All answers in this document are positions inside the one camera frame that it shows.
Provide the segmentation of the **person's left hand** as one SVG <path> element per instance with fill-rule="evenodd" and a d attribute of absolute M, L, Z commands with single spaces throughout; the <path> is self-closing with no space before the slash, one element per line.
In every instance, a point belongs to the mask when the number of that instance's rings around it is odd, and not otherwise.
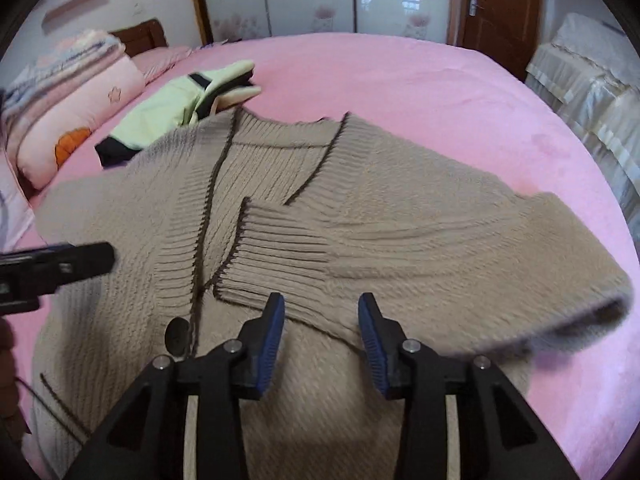
<path fill-rule="evenodd" d="M 0 324 L 0 416 L 11 441 L 20 444 L 27 432 L 27 424 L 20 409 L 14 346 L 12 327 L 2 318 Z"/>

